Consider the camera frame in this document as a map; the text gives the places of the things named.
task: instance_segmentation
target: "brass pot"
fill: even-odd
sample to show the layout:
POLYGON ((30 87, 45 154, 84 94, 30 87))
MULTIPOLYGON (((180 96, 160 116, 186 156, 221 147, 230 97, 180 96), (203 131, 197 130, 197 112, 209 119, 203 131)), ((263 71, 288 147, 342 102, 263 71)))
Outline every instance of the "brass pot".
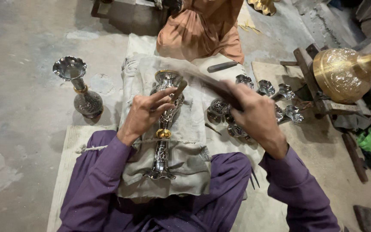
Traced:
POLYGON ((334 102, 352 104, 371 87, 371 53, 361 55, 350 48, 319 52, 313 72, 323 93, 334 102))

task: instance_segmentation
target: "craftsman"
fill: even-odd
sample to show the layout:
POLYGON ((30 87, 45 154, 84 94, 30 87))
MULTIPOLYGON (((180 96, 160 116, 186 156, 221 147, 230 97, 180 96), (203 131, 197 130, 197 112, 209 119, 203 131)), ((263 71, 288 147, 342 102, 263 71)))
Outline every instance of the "craftsman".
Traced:
MULTIPOLYGON (((269 196, 288 204, 290 231, 339 232, 330 201, 296 152, 287 144, 275 118, 274 101, 243 84, 227 82, 244 111, 232 114, 237 124, 265 149, 260 166, 267 171, 269 196)), ((116 133, 95 132, 87 146, 104 146, 77 158, 60 218, 59 232, 90 231, 229 231, 240 208, 251 174, 249 159, 240 152, 211 159, 210 194, 171 195, 134 204, 115 192, 133 142, 167 109, 168 88, 136 96, 126 121, 116 133)))

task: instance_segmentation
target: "knee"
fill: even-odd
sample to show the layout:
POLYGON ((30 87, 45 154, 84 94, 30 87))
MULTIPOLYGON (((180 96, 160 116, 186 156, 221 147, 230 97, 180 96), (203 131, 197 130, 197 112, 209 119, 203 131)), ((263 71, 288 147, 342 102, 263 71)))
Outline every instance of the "knee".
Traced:
POLYGON ((241 152, 236 152, 231 158, 243 171, 251 172, 251 162, 246 155, 241 152))

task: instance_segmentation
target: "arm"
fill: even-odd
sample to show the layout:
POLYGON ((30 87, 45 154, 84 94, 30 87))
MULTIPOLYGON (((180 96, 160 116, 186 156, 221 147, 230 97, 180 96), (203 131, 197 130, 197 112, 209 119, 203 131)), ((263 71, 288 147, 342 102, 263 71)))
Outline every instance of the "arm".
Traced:
POLYGON ((244 109, 231 110, 236 123, 266 151, 260 166, 267 171, 268 194, 287 203, 290 231, 340 231, 330 201, 279 129, 274 101, 244 84, 227 86, 244 109))
POLYGON ((60 213, 59 232, 101 231, 111 194, 117 190, 131 147, 115 137, 60 213))
POLYGON ((267 171, 268 195, 288 205, 290 231, 340 231, 329 199, 291 147, 278 160, 266 153, 259 165, 267 171))
POLYGON ((107 218, 111 195, 120 183, 120 177, 134 141, 144 134, 164 111, 174 108, 169 103, 177 88, 167 88, 151 96, 133 98, 126 121, 93 167, 84 177, 74 196, 63 205, 58 232, 100 232, 107 218))

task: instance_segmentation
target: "sleeve cuff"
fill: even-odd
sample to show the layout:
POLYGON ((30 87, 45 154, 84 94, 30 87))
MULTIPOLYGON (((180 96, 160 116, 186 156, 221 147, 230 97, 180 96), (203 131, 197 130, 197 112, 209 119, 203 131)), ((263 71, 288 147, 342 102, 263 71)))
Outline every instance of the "sleeve cuff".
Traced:
POLYGON ((308 169, 297 153, 289 147, 284 158, 275 160, 267 152, 259 164, 277 186, 293 187, 305 181, 308 169))
POLYGON ((115 136, 96 161, 94 168, 111 178, 119 178, 128 157, 133 152, 135 152, 134 148, 123 144, 115 136))

